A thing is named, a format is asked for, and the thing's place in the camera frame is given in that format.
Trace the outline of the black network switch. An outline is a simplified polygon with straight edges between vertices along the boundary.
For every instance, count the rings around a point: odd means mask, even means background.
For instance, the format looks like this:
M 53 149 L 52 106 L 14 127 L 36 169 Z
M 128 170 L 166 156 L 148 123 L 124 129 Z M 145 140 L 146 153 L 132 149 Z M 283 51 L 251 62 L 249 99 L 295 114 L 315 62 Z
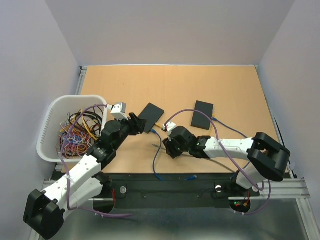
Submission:
M 164 110 L 158 106 L 148 103 L 142 112 L 138 115 L 139 119 L 145 120 L 144 132 L 149 133 L 154 125 L 158 122 L 161 116 L 164 114 Z
M 191 120 L 191 126 L 203 130 L 209 130 L 211 118 L 214 112 L 214 104 L 197 100 L 195 102 L 194 112 Z

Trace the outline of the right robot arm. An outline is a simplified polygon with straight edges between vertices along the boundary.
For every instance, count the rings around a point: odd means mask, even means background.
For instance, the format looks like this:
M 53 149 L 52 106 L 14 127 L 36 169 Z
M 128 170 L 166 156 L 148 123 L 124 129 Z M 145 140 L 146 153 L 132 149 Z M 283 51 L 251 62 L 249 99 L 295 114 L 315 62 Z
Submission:
M 173 159 L 188 153 L 198 159 L 247 160 L 249 164 L 245 168 L 235 163 L 237 172 L 230 182 L 235 195 L 242 195 L 252 187 L 261 190 L 258 184 L 265 180 L 282 182 L 291 155 L 286 147 L 263 132 L 251 138 L 218 139 L 195 136 L 183 126 L 174 126 L 162 142 L 167 155 Z

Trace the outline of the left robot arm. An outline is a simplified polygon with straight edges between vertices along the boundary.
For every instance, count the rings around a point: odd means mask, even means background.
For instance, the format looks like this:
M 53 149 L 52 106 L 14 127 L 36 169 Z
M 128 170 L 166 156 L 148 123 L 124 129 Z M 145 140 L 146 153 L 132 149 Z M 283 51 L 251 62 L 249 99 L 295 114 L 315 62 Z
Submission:
M 23 221 L 43 239 L 49 240 L 62 228 L 72 210 L 95 196 L 111 193 L 111 180 L 102 170 L 116 157 L 128 136 L 142 134 L 146 121 L 130 113 L 127 119 L 107 121 L 99 139 L 63 177 L 27 198 Z

